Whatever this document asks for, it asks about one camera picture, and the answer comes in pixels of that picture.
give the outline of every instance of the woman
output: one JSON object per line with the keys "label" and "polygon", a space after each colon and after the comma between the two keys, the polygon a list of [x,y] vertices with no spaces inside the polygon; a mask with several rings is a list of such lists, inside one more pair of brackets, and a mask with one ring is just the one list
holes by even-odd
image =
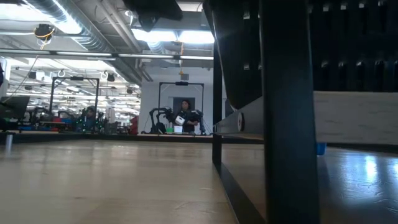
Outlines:
{"label": "woman", "polygon": [[196,119],[190,119],[189,118],[190,113],[191,113],[191,103],[189,102],[189,100],[183,100],[181,104],[181,110],[177,114],[177,116],[180,116],[183,119],[185,119],[185,122],[182,125],[182,132],[195,134],[195,126],[198,125],[199,121]]}

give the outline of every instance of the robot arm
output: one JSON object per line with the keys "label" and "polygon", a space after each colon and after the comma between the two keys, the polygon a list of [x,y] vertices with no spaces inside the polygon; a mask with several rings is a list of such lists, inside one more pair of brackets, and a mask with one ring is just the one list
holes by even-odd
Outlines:
{"label": "robot arm", "polygon": [[167,121],[173,123],[174,122],[174,116],[173,116],[173,111],[171,108],[168,107],[164,107],[164,108],[154,108],[149,112],[150,118],[152,120],[152,124],[154,124],[154,112],[158,111],[156,118],[157,118],[157,122],[159,122],[159,117],[164,114],[165,118],[167,119]]}
{"label": "robot arm", "polygon": [[203,122],[203,113],[200,110],[193,110],[191,111],[191,119],[195,119],[199,121],[199,129],[200,129],[200,134],[205,135],[206,134],[206,129],[205,125]]}

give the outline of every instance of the floor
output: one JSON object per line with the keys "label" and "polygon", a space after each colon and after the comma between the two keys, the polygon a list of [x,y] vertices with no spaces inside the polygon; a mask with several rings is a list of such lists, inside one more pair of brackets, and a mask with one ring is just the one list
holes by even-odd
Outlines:
{"label": "floor", "polygon": [[[223,162],[264,217],[262,146],[225,145]],[[397,154],[329,148],[318,174],[322,224],[398,223]],[[0,153],[0,223],[235,220],[210,144],[84,140]]]}
{"label": "floor", "polygon": [[235,223],[209,144],[19,144],[0,178],[1,223]]}
{"label": "floor", "polygon": [[[224,147],[223,163],[265,217],[262,146]],[[328,148],[318,176],[322,224],[398,223],[398,154]]]}

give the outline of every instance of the dark hair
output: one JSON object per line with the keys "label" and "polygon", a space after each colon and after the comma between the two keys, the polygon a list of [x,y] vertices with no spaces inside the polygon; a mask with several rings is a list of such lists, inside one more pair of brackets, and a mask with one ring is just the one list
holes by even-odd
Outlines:
{"label": "dark hair", "polygon": [[183,102],[188,103],[188,110],[190,110],[190,109],[191,109],[191,102],[190,102],[189,100],[187,100],[187,99],[182,100],[182,102],[181,102],[181,109],[182,109],[182,103],[183,103]]}
{"label": "dark hair", "polygon": [[95,112],[95,106],[89,106],[87,107],[87,111]]}

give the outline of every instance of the white box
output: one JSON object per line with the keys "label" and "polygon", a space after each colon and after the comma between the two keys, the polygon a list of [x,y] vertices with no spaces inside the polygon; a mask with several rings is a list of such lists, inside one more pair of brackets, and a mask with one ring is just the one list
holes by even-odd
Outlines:
{"label": "white box", "polygon": [[174,126],[175,133],[182,133],[182,126]]}
{"label": "white box", "polygon": [[177,118],[175,119],[175,123],[178,124],[178,125],[183,125],[184,122],[185,122],[185,119],[183,119],[180,116],[177,116]]}

